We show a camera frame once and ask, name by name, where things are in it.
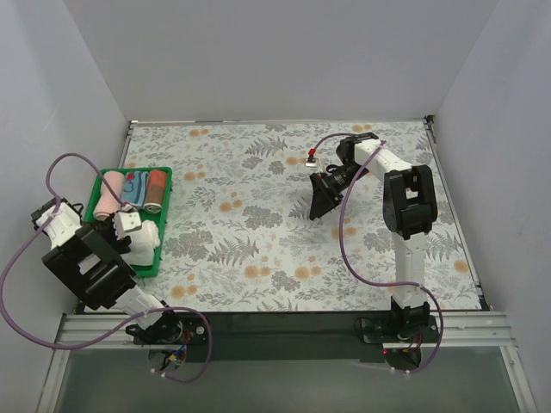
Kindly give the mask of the white towel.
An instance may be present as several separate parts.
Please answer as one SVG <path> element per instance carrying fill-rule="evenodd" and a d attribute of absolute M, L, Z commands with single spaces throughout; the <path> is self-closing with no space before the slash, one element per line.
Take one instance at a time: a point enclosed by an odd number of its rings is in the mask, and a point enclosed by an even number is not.
<path fill-rule="evenodd" d="M 151 266 L 155 258 L 155 250 L 160 245 L 158 226 L 151 220 L 145 220 L 141 228 L 127 234 L 130 237 L 130 251 L 123 258 L 133 266 Z"/>

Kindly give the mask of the pink towel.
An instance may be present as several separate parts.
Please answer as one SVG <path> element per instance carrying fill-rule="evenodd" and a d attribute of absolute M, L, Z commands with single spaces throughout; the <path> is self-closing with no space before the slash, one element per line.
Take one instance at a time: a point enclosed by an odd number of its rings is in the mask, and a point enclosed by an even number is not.
<path fill-rule="evenodd" d="M 125 176 L 116 170 L 110 170 L 103 174 L 103 178 L 107 181 L 101 181 L 100 197 L 97 201 L 93 218 L 98 221 L 105 220 L 112 213 L 116 213 L 121 209 L 121 198 Z"/>

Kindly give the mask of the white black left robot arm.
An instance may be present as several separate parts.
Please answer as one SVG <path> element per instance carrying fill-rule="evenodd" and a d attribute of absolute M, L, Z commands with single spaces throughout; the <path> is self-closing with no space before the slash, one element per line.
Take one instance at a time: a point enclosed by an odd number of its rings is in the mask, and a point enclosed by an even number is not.
<path fill-rule="evenodd" d="M 131 211 L 84 222 L 65 199 L 59 205 L 48 201 L 31 214 L 31 221 L 51 243 L 42 262 L 84 305 L 135 316 L 127 333 L 148 344 L 174 342 L 183 331 L 176 313 L 139 287 L 133 269 L 154 261 L 160 245 L 154 222 Z"/>

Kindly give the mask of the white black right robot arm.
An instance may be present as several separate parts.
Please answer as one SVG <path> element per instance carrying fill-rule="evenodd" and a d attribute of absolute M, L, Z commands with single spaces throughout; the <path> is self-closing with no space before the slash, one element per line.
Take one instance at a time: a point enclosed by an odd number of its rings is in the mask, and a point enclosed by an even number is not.
<path fill-rule="evenodd" d="M 382 216 L 390 231 L 395 280 L 386 330 L 399 338 L 414 336 L 430 323 L 425 286 L 425 247 L 438 209 L 431 168 L 412 165 L 394 155 L 374 133 L 335 133 L 338 165 L 322 168 L 317 150 L 308 152 L 306 166 L 313 188 L 309 218 L 343 211 L 356 182 L 372 173 L 383 185 Z"/>

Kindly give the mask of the blue rolled towel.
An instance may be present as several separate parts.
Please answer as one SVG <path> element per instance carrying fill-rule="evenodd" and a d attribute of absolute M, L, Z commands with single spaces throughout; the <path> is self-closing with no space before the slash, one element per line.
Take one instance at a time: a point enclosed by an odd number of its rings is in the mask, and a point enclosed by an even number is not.
<path fill-rule="evenodd" d="M 125 175 L 125 181 L 121 194 L 121 201 L 130 204 L 136 209 L 141 209 L 145 203 L 145 194 L 149 172 L 144 170 L 128 171 Z"/>

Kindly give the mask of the green plastic tray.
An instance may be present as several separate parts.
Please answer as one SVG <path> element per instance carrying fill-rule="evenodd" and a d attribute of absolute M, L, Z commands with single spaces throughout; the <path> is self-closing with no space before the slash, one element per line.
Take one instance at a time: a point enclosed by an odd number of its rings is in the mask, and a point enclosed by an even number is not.
<path fill-rule="evenodd" d="M 93 189 L 91 191 L 91 194 L 90 194 L 89 203 L 88 203 L 88 206 L 86 208 L 86 212 L 84 213 L 84 221 L 85 222 L 93 223 L 95 221 L 98 221 L 98 220 L 95 220 L 93 218 L 93 211 L 94 211 L 95 205 L 96 205 L 96 203 L 97 203 L 97 201 L 99 200 L 99 197 L 100 197 L 101 181 L 104 181 L 105 184 L 108 185 L 107 181 L 103 178 L 103 174 L 107 171 L 110 171 L 110 170 L 119 171 L 124 176 L 126 175 L 126 173 L 128 171 L 132 171 L 132 170 L 144 170 L 144 171 L 148 171 L 149 174 L 152 170 L 163 170 L 167 173 L 167 183 L 166 183 L 166 188 L 165 188 L 165 192 L 164 192 L 164 200 L 163 200 L 162 210 L 161 210 L 160 213 L 148 213 L 147 211 L 145 211 L 143 209 L 143 207 L 141 209 L 136 209 L 135 207 L 130 205 L 133 208 L 134 212 L 139 213 L 139 216 L 140 216 L 142 222 L 145 221 L 145 220 L 151 220 L 158 226 L 158 231 L 159 231 L 159 236 L 160 236 L 160 245 L 155 250 L 155 258 L 154 258 L 153 264 L 151 266 L 148 266 L 148 267 L 140 267 L 140 266 L 131 265 L 133 267 L 134 271 L 136 272 L 137 276 L 142 277 L 142 278 L 155 277 L 155 276 L 157 276 L 158 271 L 159 271 L 160 256 L 161 256 L 162 245 L 163 245 L 163 241 L 164 241 L 164 230 L 165 230 L 165 227 L 166 227 L 166 220 L 167 220 L 167 215 L 168 215 L 168 210 L 169 210 L 169 205 L 170 205 L 170 193 L 171 193 L 171 190 L 172 190 L 172 180 L 171 180 L 171 178 L 172 178 L 172 169 L 169 168 L 169 167 L 138 167 L 138 168 L 119 168 L 119 169 L 103 169 L 103 170 L 101 170 L 101 175 L 98 176 L 95 180 L 94 187 L 93 187 Z"/>

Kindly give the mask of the orange rolled towel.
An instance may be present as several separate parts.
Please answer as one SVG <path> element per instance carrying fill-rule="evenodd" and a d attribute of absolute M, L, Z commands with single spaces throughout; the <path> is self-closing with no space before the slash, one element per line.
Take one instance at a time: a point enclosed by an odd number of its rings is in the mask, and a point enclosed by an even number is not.
<path fill-rule="evenodd" d="M 163 170 L 152 170 L 149 174 L 143 209 L 148 213 L 160 213 L 162 210 L 167 173 Z"/>

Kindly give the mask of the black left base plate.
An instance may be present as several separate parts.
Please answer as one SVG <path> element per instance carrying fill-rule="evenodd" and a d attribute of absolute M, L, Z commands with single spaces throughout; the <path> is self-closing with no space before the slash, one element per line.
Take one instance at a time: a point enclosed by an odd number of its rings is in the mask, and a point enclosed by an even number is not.
<path fill-rule="evenodd" d="M 132 324 L 125 328 L 125 332 L 133 338 L 134 344 L 198 345 L 208 342 L 206 325 L 198 317 L 161 317 L 146 329 Z"/>

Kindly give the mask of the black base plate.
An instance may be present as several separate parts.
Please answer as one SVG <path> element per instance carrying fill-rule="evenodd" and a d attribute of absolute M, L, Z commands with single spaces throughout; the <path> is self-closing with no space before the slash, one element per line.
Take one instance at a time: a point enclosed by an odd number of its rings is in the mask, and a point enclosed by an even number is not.
<path fill-rule="evenodd" d="M 387 312 L 362 314 L 354 322 L 354 331 L 366 343 L 393 342 L 411 344 L 435 342 L 439 335 L 436 319 L 432 316 L 425 326 L 399 327 Z"/>
<path fill-rule="evenodd" d="M 134 344 L 198 345 L 208 342 L 206 325 L 198 317 L 161 317 L 146 329 L 132 324 L 125 328 L 125 332 L 133 338 Z"/>

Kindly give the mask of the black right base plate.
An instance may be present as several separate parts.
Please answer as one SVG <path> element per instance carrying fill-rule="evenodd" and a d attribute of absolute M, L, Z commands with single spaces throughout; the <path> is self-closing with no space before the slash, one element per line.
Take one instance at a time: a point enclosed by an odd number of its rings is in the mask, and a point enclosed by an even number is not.
<path fill-rule="evenodd" d="M 362 314 L 354 322 L 354 331 L 366 343 L 393 342 L 411 344 L 435 342 L 439 335 L 436 319 L 432 316 L 425 326 L 399 327 L 387 312 Z"/>

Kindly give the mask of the aluminium frame rail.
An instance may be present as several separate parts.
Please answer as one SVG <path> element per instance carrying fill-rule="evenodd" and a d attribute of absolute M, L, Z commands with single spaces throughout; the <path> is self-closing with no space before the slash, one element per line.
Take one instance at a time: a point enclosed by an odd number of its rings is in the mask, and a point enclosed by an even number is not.
<path fill-rule="evenodd" d="M 243 338 L 336 338 L 351 336 L 361 340 L 354 331 L 357 317 L 370 312 L 384 311 L 329 311 L 329 312 L 207 312 L 213 336 Z M 443 347 L 508 347 L 516 344 L 506 315 L 492 311 L 446 311 L 443 321 L 436 319 Z M 424 348 L 435 342 L 422 342 Z M 384 342 L 386 348 L 397 348 L 400 343 Z"/>

